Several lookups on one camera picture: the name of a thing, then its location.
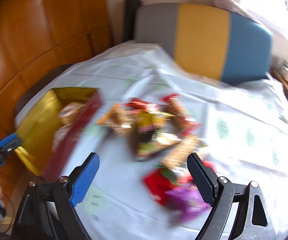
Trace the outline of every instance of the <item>blue gripper pad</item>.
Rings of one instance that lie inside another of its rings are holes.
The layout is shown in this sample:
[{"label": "blue gripper pad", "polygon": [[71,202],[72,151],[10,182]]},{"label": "blue gripper pad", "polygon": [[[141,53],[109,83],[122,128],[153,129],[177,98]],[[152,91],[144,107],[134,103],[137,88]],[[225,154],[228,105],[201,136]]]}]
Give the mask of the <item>blue gripper pad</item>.
[{"label": "blue gripper pad", "polygon": [[100,157],[94,154],[85,166],[76,182],[73,184],[71,204],[75,207],[84,200],[84,197],[92,184],[92,181],[100,167]]},{"label": "blue gripper pad", "polygon": [[0,140],[0,148],[3,148],[6,144],[10,143],[12,140],[17,138],[16,133],[12,133],[11,135],[5,137],[4,139]]}]

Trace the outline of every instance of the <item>open gift box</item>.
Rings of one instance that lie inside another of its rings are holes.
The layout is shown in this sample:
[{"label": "open gift box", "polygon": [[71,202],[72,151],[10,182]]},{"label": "open gift box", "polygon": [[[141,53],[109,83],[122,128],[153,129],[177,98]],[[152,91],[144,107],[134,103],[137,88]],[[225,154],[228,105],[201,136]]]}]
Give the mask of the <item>open gift box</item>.
[{"label": "open gift box", "polygon": [[[63,126],[58,114],[71,102],[85,106],[56,151],[52,152],[54,133]],[[18,157],[36,176],[47,181],[56,180],[79,136],[101,104],[100,95],[94,88],[69,87],[47,91],[16,130],[25,149],[17,151]]]}]

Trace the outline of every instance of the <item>cable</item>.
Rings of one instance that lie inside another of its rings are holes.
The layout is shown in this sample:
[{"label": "cable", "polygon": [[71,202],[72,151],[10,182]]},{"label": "cable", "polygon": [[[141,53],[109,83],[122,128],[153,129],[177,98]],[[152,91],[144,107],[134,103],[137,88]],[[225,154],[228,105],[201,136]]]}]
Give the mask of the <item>cable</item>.
[{"label": "cable", "polygon": [[13,225],[13,222],[14,222],[14,219],[15,219],[15,206],[14,206],[13,202],[10,200],[10,198],[9,198],[8,196],[6,196],[5,194],[3,194],[3,196],[7,198],[7,200],[9,201],[9,203],[12,205],[12,208],[13,208],[12,221],[11,221],[11,223],[9,224],[7,230],[4,231],[4,232],[2,232],[2,234],[6,234],[6,233],[11,229],[11,226]]},{"label": "cable", "polygon": [[43,182],[45,182],[45,183],[47,182],[46,179],[44,179],[44,178],[42,178],[42,177],[40,177],[40,176],[37,176],[37,177],[38,177],[41,181],[43,181]]}]

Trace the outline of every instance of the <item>purple candy wrapper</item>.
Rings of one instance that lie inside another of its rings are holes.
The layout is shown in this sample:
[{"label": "purple candy wrapper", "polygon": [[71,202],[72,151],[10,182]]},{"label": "purple candy wrapper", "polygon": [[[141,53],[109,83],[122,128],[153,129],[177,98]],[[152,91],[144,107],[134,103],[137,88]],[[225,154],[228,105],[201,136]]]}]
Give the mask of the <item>purple candy wrapper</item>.
[{"label": "purple candy wrapper", "polygon": [[210,205],[203,201],[197,187],[192,184],[169,190],[166,195],[169,203],[174,208],[182,211],[180,223],[192,220],[210,208]]}]

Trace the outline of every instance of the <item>chair backrest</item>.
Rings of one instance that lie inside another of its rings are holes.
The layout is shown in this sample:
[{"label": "chair backrest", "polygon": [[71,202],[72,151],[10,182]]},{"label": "chair backrest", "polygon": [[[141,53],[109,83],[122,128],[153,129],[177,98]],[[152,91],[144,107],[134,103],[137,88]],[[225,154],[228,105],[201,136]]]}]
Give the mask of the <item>chair backrest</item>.
[{"label": "chair backrest", "polygon": [[139,8],[135,40],[158,43],[186,71],[235,85],[266,77],[272,35],[239,14],[198,4]]}]

